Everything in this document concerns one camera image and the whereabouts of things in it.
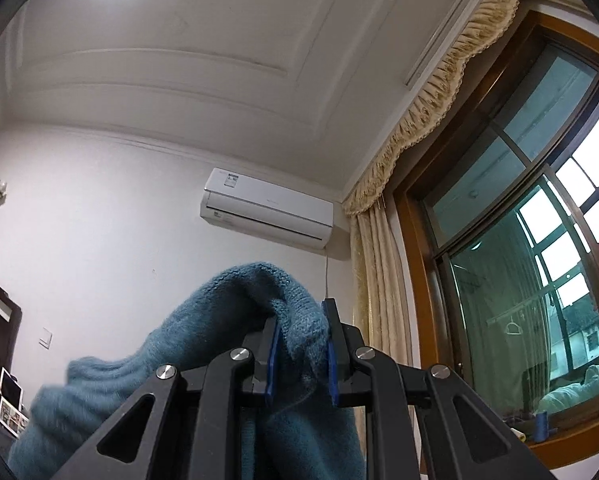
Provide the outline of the beige pleated curtain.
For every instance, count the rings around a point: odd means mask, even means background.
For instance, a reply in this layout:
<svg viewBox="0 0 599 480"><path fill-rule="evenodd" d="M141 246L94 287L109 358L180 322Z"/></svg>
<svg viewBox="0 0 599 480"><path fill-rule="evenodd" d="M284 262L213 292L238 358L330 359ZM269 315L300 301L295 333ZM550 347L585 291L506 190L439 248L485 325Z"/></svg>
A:
<svg viewBox="0 0 599 480"><path fill-rule="evenodd" d="M599 28L482 0L345 200L354 321L520 429L599 425Z"/></svg>

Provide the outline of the white air conditioner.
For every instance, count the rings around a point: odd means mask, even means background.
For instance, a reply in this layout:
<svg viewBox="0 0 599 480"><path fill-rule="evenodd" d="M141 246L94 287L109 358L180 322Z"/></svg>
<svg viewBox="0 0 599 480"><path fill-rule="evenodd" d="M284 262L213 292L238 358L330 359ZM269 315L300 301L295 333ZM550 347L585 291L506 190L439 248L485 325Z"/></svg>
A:
<svg viewBox="0 0 599 480"><path fill-rule="evenodd" d="M200 216L284 243L322 249L333 230L333 204L290 188L215 168L204 185Z"/></svg>

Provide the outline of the blue bottle on sill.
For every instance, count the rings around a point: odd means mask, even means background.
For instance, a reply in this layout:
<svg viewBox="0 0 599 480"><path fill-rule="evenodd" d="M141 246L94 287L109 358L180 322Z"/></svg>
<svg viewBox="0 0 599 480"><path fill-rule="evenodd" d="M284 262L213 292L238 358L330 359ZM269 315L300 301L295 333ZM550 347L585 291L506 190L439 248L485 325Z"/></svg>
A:
<svg viewBox="0 0 599 480"><path fill-rule="evenodd" d="M536 443L545 442L550 435L549 413L540 411L534 417L533 440Z"/></svg>

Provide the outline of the white tablet device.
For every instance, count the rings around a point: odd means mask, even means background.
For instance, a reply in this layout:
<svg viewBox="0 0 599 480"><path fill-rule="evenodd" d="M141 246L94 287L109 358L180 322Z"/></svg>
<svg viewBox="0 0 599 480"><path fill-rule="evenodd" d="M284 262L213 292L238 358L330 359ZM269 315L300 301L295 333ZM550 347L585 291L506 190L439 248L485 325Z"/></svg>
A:
<svg viewBox="0 0 599 480"><path fill-rule="evenodd" d="M0 394L18 411L22 410L23 388L5 367L0 371Z"/></svg>

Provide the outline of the white wall switch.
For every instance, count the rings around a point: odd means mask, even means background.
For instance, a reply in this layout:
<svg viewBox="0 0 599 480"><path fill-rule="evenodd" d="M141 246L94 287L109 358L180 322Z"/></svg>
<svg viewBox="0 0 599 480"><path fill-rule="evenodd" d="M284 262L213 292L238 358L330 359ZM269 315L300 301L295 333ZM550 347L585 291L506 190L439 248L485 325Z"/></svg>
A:
<svg viewBox="0 0 599 480"><path fill-rule="evenodd" d="M38 344L40 344L42 348L49 350L52 343L52 337L53 333L51 333L51 330L44 327L38 338Z"/></svg>

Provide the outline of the photo collage frame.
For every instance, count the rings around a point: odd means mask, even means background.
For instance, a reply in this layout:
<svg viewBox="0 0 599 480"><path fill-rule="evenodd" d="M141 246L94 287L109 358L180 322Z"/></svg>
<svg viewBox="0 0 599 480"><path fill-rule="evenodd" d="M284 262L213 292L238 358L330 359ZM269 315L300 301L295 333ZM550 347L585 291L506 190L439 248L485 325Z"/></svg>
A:
<svg viewBox="0 0 599 480"><path fill-rule="evenodd" d="M5 398L1 398L0 424L1 426L4 426L13 437L19 439L28 426L28 418Z"/></svg>

